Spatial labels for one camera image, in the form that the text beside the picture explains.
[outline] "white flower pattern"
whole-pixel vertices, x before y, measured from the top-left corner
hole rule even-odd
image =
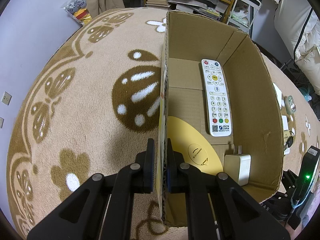
[[[162,22],[147,21],[147,24],[157,26],[156,31],[159,32],[159,33],[165,32],[166,23],[167,23],[167,19],[166,18],[163,18]]]
[[[308,129],[308,135],[309,135],[309,137],[310,137],[311,125],[310,125],[310,123],[308,122],[308,117],[307,117],[307,116],[306,116],[306,127],[307,127],[307,129]]]

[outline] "remote control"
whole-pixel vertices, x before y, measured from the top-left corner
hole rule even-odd
[[[215,137],[228,136],[231,134],[230,107],[220,63],[209,59],[203,59],[201,63],[210,134]]]

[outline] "metal screw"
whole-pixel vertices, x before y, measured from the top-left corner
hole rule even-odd
[[[138,170],[138,169],[140,169],[140,164],[139,164],[139,163],[132,163],[132,164],[130,165],[130,168],[131,168],[132,170]]]
[[[228,178],[228,174],[226,174],[226,173],[224,173],[224,172],[220,172],[220,173],[218,174],[218,178],[219,178],[219,179],[222,179],[222,180],[225,180],[225,179]]]
[[[96,173],[92,176],[92,179],[94,181],[99,181],[100,179],[102,179],[102,175],[100,173]]]
[[[181,163],[180,168],[183,170],[187,170],[190,168],[190,164],[189,163]]]

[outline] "beige rug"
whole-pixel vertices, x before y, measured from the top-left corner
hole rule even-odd
[[[165,14],[153,8],[106,11],[76,32],[37,77],[7,160],[9,206],[23,238],[92,174],[116,173],[145,150],[148,138],[157,143]],[[284,74],[271,62],[267,66],[297,104],[288,116],[296,138],[284,158],[284,167],[297,172],[302,155],[318,144],[319,122]],[[161,224],[156,201],[155,190],[135,196],[131,239],[187,239],[186,228]]]

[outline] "white wall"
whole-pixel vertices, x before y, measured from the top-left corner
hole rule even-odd
[[[252,40],[283,63],[291,56],[274,26],[273,19],[277,6],[273,0],[262,0],[259,13],[253,22]]]
[[[33,81],[80,25],[60,8],[67,0],[10,0],[0,16],[0,208],[13,225],[6,187],[7,153],[15,118]]]

